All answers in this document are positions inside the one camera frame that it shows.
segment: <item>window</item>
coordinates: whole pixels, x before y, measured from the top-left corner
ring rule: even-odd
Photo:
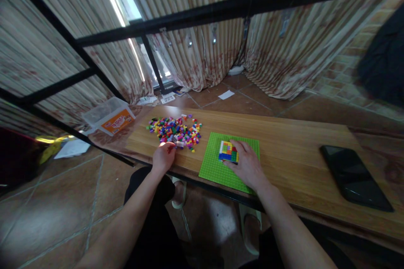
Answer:
[[[114,6],[115,13],[117,14],[118,18],[121,21],[122,26],[127,26],[127,24],[130,23],[135,23],[135,22],[142,22],[142,17],[141,14],[135,4],[134,0],[110,0],[112,3],[112,6]],[[144,57],[145,62],[147,63],[147,66],[141,66],[141,72],[147,72],[152,79],[153,82],[153,87],[156,89],[159,87],[159,83],[157,80],[157,77],[159,76],[160,79],[163,82],[163,87],[160,87],[162,90],[167,90],[169,88],[174,88],[177,85],[173,82],[173,77],[168,70],[166,64],[164,63],[161,55],[153,49],[153,46],[151,46],[152,49],[152,55],[154,56],[154,60],[156,61],[157,69],[159,71],[158,75],[156,76],[152,63],[150,61],[150,58],[147,54],[146,48],[144,47],[144,42],[142,41],[141,38],[136,38],[132,39],[132,42],[137,42],[139,45],[139,48],[141,50],[141,54],[137,54],[135,50],[134,55],[142,55]]]

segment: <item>plastic lid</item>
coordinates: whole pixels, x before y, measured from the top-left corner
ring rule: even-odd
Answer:
[[[115,110],[127,105],[128,103],[126,103],[125,101],[117,97],[112,97],[111,99],[103,102],[90,111],[83,113],[82,117],[88,124],[94,125],[101,119],[105,118],[107,115],[113,113]]]

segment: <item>pile of lego bricks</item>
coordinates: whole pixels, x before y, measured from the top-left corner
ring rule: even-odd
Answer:
[[[222,141],[219,150],[220,161],[231,161],[233,163],[239,162],[239,153],[237,149],[228,141]]]
[[[146,129],[150,133],[156,133],[160,142],[173,142],[177,147],[183,149],[188,147],[193,153],[195,152],[193,146],[199,144],[201,134],[199,129],[201,123],[197,123],[197,119],[192,119],[192,126],[185,125],[187,119],[192,119],[192,115],[182,114],[180,118],[154,118],[149,121],[149,126]]]

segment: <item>hand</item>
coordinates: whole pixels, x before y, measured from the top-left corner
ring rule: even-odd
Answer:
[[[254,150],[243,141],[230,140],[239,153],[238,165],[224,161],[223,164],[229,167],[234,173],[251,189],[257,192],[258,188],[268,185],[269,181],[262,171],[261,163]]]
[[[174,162],[175,144],[173,142],[160,143],[159,147],[153,154],[152,172],[157,173],[160,177],[170,169]]]

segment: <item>orange label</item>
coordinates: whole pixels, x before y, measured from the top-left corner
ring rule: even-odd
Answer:
[[[124,109],[119,114],[109,119],[107,122],[102,124],[101,126],[108,130],[112,134],[116,134],[126,125],[133,121],[132,116],[129,114],[127,109]]]

